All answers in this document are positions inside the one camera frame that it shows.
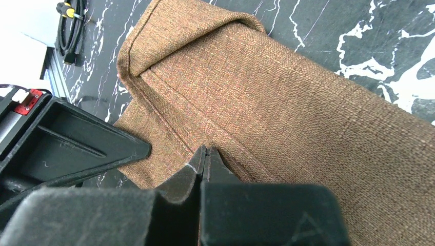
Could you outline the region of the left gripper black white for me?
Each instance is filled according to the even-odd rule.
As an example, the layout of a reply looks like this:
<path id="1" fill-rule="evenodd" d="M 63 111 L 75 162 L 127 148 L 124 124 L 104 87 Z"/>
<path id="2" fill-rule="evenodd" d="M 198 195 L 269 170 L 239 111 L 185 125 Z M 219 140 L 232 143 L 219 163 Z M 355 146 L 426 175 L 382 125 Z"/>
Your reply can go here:
<path id="1" fill-rule="evenodd" d="M 1 207 L 43 187 L 70 187 L 136 160 L 151 144 L 47 89 L 1 85 Z"/>

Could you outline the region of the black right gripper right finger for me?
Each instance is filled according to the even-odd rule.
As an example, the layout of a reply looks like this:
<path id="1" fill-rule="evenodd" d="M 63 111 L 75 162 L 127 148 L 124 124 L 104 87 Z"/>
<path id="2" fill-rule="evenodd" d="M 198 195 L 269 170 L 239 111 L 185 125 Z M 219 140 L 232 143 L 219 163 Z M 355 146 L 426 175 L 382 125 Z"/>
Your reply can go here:
<path id="1" fill-rule="evenodd" d="M 316 184 L 245 183 L 205 155 L 201 245 L 350 245 L 335 195 Z"/>

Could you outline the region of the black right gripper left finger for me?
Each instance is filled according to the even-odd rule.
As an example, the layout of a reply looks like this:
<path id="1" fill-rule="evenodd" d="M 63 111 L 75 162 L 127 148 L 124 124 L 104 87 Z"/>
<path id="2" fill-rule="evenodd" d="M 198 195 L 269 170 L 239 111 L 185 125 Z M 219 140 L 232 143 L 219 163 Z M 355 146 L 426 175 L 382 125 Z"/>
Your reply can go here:
<path id="1" fill-rule="evenodd" d="M 202 146 L 152 190 L 45 188 L 29 194 L 1 245 L 197 245 Z"/>

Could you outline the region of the brown woven cloth napkin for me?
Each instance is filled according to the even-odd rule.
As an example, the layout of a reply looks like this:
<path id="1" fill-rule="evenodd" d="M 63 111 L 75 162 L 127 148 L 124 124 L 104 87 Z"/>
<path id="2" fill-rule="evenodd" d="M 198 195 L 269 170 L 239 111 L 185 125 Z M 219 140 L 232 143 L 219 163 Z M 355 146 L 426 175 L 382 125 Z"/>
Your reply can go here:
<path id="1" fill-rule="evenodd" d="M 243 181 L 332 189 L 353 245 L 434 245 L 434 127 L 276 42 L 254 16 L 151 1 L 117 71 L 133 99 L 115 126 L 152 144 L 120 169 L 138 187 L 215 145 Z"/>

